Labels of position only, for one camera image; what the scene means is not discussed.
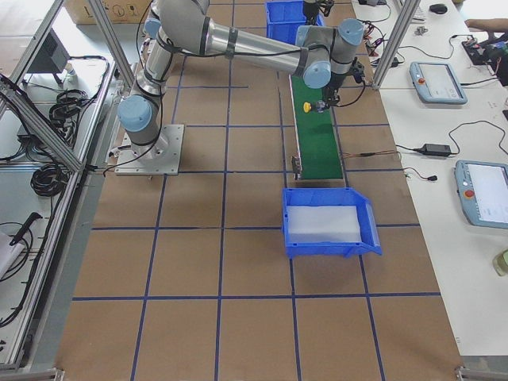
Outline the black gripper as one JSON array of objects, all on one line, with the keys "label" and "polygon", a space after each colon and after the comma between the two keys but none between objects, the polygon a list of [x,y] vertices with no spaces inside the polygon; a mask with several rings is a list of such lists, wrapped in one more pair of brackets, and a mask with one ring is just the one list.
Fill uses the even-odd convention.
[{"label": "black gripper", "polygon": [[323,87],[323,102],[326,108],[338,106],[340,101],[341,75],[332,73],[330,81]]}]

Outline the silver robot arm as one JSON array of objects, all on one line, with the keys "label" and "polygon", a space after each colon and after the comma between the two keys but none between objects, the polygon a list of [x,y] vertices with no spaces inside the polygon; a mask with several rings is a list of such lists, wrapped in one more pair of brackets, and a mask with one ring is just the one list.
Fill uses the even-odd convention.
[{"label": "silver robot arm", "polygon": [[117,116],[125,129],[135,160],[157,160],[169,142],[163,136],[162,98],[176,56],[245,60],[284,71],[319,89],[322,98],[303,106],[305,112],[322,112],[337,106],[338,90],[351,75],[364,27],[354,18],[337,27],[301,25],[295,44],[288,44],[232,26],[216,23],[207,13],[208,1],[159,1],[160,27],[144,68],[138,72],[131,95],[122,101]]},{"label": "silver robot arm", "polygon": [[304,0],[302,12],[308,20],[316,18],[320,13],[328,17],[334,4],[334,0]]}]

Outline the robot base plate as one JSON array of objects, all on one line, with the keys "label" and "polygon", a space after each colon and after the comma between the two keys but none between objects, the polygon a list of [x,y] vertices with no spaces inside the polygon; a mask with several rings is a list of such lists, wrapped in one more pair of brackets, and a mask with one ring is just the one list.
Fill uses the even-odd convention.
[{"label": "robot base plate", "polygon": [[123,136],[126,149],[119,152],[116,175],[178,175],[184,135],[184,125],[164,125],[156,145],[144,156],[138,156],[149,148],[132,146],[127,133]]}]

